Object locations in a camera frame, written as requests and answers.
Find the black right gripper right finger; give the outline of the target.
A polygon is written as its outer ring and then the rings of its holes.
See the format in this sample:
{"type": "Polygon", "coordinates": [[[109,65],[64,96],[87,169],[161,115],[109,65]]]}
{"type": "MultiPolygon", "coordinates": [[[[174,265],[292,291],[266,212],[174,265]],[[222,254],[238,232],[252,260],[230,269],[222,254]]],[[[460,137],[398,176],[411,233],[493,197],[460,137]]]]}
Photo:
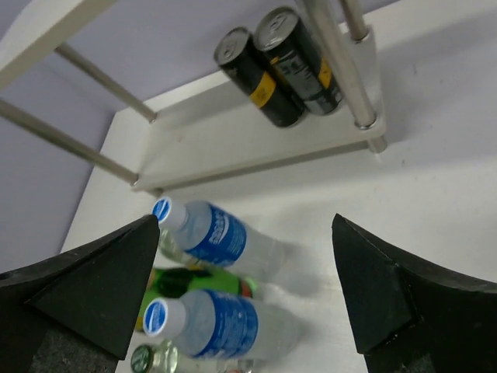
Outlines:
{"type": "Polygon", "coordinates": [[[369,372],[494,372],[496,284],[411,254],[336,214],[335,265],[369,372]]]}

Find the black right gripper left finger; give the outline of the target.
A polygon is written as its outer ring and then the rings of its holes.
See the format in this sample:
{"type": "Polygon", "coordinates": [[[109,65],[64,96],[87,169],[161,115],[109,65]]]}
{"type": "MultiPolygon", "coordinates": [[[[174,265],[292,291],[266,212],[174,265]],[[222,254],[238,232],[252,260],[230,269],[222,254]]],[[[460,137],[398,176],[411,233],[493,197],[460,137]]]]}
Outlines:
{"type": "Polygon", "coordinates": [[[114,372],[155,259],[145,215],[78,248],[1,275],[3,372],[114,372]]]}

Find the green glass bottle yellow label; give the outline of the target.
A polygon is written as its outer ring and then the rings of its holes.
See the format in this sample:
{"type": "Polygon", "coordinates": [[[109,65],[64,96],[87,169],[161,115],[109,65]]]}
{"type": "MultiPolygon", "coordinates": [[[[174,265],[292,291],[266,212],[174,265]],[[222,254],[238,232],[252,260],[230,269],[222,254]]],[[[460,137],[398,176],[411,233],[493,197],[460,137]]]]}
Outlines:
{"type": "Polygon", "coordinates": [[[145,309],[156,298],[180,298],[188,291],[224,291],[246,298],[255,298],[257,283],[250,277],[240,277],[224,269],[203,267],[153,267],[138,313],[134,330],[143,332],[145,309]]]}

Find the blue label water bottle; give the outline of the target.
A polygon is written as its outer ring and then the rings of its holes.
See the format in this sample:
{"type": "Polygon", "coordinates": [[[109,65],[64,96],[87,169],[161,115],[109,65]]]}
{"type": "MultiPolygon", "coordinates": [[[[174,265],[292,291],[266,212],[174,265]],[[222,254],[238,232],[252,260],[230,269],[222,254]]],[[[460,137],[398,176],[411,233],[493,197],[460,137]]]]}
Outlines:
{"type": "Polygon", "coordinates": [[[189,357],[273,361],[296,347],[303,324],[286,309],[257,299],[195,290],[151,301],[143,330],[189,357]]]}
{"type": "Polygon", "coordinates": [[[205,200],[156,200],[151,213],[186,254],[216,267],[269,281],[283,266],[287,248],[233,214],[205,200]]]}

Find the white two-tier shelf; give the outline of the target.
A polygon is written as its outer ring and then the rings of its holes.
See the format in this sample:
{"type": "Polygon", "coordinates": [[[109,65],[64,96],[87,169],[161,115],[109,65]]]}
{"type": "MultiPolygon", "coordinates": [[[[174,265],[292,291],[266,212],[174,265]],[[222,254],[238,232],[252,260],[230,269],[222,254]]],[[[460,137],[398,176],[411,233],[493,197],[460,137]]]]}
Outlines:
{"type": "Polygon", "coordinates": [[[1,115],[45,141],[64,149],[136,190],[165,190],[221,179],[254,169],[300,161],[319,152],[367,144],[386,149],[383,93],[373,29],[357,1],[341,4],[349,28],[341,33],[325,1],[301,1],[344,99],[326,116],[308,115],[296,126],[273,126],[223,73],[217,72],[178,89],[140,101],[91,61],[67,45],[67,39],[109,7],[108,1],[32,1],[1,42],[1,84],[9,85],[37,61],[56,52],[127,104],[113,127],[143,134],[124,142],[141,148],[137,170],[128,169],[63,131],[11,103],[1,115]]]}

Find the black can left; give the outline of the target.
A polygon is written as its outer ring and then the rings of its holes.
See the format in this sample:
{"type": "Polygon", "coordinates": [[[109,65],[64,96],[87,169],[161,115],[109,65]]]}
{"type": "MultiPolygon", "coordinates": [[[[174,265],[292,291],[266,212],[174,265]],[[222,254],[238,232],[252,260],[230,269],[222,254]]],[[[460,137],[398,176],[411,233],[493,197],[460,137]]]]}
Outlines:
{"type": "Polygon", "coordinates": [[[292,127],[305,114],[301,99],[256,49],[247,28],[238,26],[227,32],[216,46],[213,58],[276,127],[292,127]]]}

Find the black can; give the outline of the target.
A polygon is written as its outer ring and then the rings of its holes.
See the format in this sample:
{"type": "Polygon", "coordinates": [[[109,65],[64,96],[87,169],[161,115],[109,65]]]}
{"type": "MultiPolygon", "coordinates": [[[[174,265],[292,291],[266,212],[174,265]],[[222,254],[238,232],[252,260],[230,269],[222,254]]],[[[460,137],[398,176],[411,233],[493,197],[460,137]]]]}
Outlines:
{"type": "Polygon", "coordinates": [[[255,29],[254,43],[308,111],[327,115],[337,109],[342,93],[295,10],[280,6],[264,16],[255,29]]]}
{"type": "Polygon", "coordinates": [[[227,32],[216,46],[213,58],[276,127],[292,127],[305,114],[301,99],[256,49],[247,28],[238,26],[227,32]]]}

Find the black can right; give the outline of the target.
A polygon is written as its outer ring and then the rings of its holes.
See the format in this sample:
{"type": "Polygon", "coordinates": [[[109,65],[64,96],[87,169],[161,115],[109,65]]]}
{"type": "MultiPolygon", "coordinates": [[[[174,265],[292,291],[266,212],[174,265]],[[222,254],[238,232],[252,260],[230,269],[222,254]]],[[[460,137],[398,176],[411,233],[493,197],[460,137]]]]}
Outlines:
{"type": "Polygon", "coordinates": [[[254,43],[308,111],[327,115],[337,109],[342,93],[295,10],[280,6],[264,16],[255,29],[254,43]]]}

